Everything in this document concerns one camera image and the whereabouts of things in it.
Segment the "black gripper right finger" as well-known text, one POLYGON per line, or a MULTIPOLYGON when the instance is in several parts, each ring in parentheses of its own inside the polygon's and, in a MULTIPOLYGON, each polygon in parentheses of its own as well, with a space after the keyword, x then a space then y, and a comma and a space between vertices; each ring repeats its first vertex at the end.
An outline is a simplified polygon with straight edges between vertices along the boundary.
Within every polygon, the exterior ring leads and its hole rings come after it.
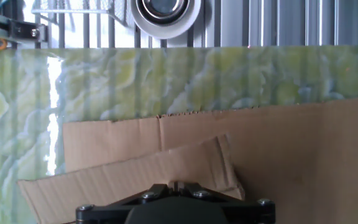
POLYGON ((245 202, 189 182, 181 183, 181 195, 218 207, 228 223, 275 223, 275 202, 269 199, 245 202))

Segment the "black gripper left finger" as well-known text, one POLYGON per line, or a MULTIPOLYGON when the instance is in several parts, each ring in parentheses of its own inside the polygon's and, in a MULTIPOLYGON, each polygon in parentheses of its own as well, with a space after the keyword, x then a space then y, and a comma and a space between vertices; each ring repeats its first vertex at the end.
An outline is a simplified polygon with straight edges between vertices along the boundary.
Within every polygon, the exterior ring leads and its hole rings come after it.
POLYGON ((76 209, 76 224, 125 223, 130 212, 141 205, 168 197, 166 184, 153 184, 151 188, 105 206, 81 205, 76 209))

